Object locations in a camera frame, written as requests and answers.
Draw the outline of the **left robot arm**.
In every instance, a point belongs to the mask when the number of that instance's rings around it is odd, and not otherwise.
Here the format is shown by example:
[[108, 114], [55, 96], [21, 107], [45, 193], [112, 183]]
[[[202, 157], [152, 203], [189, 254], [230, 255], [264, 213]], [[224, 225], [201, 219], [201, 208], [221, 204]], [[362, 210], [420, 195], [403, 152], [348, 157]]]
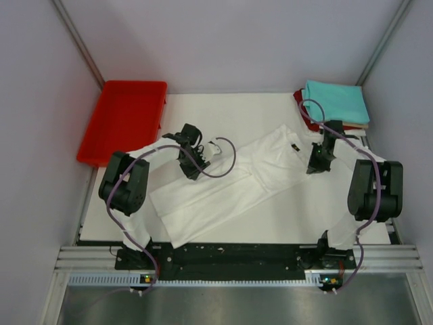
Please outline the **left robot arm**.
[[126, 247], [132, 249], [130, 260], [138, 268], [153, 262], [150, 241], [144, 229], [141, 207], [145, 202], [149, 175], [155, 169], [178, 161], [186, 178], [196, 180], [210, 165], [202, 156], [202, 132], [186, 124], [177, 133], [167, 133], [141, 149], [116, 151], [110, 158], [99, 186], [98, 195], [105, 202], [111, 220], [121, 229]]

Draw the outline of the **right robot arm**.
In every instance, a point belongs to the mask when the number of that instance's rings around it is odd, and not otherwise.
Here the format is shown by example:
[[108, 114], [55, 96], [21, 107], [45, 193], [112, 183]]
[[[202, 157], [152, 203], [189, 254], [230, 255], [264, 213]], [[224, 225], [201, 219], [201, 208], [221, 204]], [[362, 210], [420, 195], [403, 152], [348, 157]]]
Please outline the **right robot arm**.
[[324, 231], [315, 249], [299, 256], [306, 269], [317, 265], [330, 268], [344, 261], [367, 227], [398, 217], [403, 208], [403, 165], [384, 160], [362, 143], [348, 139], [341, 121], [328, 121], [323, 126], [323, 141], [313, 144], [306, 173], [329, 172], [332, 162], [342, 161], [352, 172], [348, 212]]

